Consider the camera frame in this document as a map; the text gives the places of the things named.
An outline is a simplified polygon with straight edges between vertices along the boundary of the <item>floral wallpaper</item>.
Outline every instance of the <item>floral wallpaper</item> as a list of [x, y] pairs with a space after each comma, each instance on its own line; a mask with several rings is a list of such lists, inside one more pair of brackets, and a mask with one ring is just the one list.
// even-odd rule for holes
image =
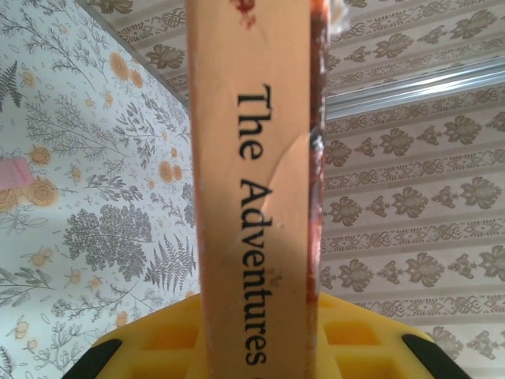
[[327, 124], [322, 288], [505, 377], [505, 84]]
[[70, 0], [0, 5], [0, 377], [61, 377], [198, 291], [185, 108]]
[[[184, 0], [78, 0], [182, 96], [188, 95]], [[332, 38], [329, 94], [502, 56], [500, 0], [346, 0]]]

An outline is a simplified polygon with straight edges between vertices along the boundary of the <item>worn book cover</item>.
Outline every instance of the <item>worn book cover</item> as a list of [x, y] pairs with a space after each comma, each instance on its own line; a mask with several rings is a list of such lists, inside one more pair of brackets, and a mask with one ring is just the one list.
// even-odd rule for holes
[[327, 5], [186, 7], [210, 377], [313, 377]]

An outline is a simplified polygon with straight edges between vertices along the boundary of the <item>black rubber corner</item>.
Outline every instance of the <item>black rubber corner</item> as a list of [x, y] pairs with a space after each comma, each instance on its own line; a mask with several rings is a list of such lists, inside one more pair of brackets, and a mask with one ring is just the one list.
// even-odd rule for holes
[[62, 379], [95, 379], [121, 344], [121, 340], [108, 340], [92, 347], [84, 353]]
[[435, 343], [412, 334], [405, 334], [402, 340], [435, 379], [471, 379]]

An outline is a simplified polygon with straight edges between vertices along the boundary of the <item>orange flower pattern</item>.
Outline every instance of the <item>orange flower pattern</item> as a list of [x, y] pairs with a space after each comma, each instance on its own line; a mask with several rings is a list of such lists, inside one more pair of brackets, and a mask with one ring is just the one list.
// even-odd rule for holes
[[181, 166], [179, 166], [178, 164], [176, 164], [174, 166], [173, 172], [174, 172], [174, 178], [175, 178], [175, 180], [181, 180], [182, 179], [182, 168], [181, 168]]
[[23, 83], [27, 87], [34, 89], [37, 86], [36, 76], [29, 71], [23, 72]]
[[58, 199], [56, 187], [48, 179], [37, 178], [26, 190], [28, 200], [38, 207], [52, 205]]
[[128, 80], [129, 70], [125, 59], [119, 53], [112, 53], [109, 57], [109, 64], [116, 77], [122, 81]]
[[17, 205], [19, 190], [15, 188], [0, 191], [0, 213], [9, 212]]
[[112, 104], [114, 103], [114, 97], [110, 94], [110, 92], [107, 92], [104, 95], [105, 99], [105, 107], [110, 108], [112, 107]]
[[165, 183], [172, 182], [174, 176], [172, 175], [172, 167], [170, 166], [170, 163], [164, 160], [159, 164], [158, 170], [161, 180], [163, 180]]
[[36, 340], [29, 340], [26, 343], [26, 350], [28, 350], [31, 353], [33, 353], [33, 351], [37, 348], [37, 346], [39, 346], [39, 344], [37, 343]]
[[78, 284], [80, 282], [80, 270], [72, 270], [70, 282], [73, 284]]
[[89, 108], [95, 107], [95, 102], [91, 99], [86, 99], [86, 101], [84, 101], [84, 104], [86, 104], [86, 107], [89, 107]]
[[82, 173], [80, 172], [79, 167], [72, 167], [72, 179], [74, 182], [80, 182], [80, 177]]
[[28, 322], [21, 321], [17, 323], [16, 331], [14, 333], [16, 340], [21, 340], [26, 337], [26, 333], [28, 333], [28, 327]]
[[123, 310], [118, 313], [118, 316], [116, 317], [116, 327], [120, 328], [126, 324], [128, 324], [128, 314]]
[[58, 29], [60, 30], [61, 34], [68, 34], [69, 33], [69, 29], [63, 24], [60, 24]]
[[45, 166], [51, 160], [51, 153], [47, 148], [44, 148], [43, 146], [33, 146], [33, 149], [30, 151], [29, 155], [32, 159], [32, 162], [37, 166]]
[[98, 290], [102, 286], [102, 279], [99, 278], [98, 276], [93, 276], [88, 283], [88, 287], [92, 291]]
[[148, 188], [150, 190], [153, 190], [156, 187], [155, 181], [152, 180], [151, 178], [147, 179], [146, 182], [148, 183]]
[[138, 71], [131, 71], [129, 74], [129, 79], [132, 81], [133, 85], [137, 88], [144, 87], [144, 80]]
[[35, 266], [42, 266], [44, 263], [46, 263], [46, 258], [42, 254], [36, 254], [32, 258], [32, 262]]

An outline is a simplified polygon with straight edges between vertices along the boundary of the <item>pink object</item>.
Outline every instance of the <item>pink object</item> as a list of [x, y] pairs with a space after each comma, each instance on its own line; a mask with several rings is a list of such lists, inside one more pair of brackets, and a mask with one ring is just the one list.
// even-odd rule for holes
[[33, 180], [25, 158], [0, 159], [0, 191], [28, 186]]

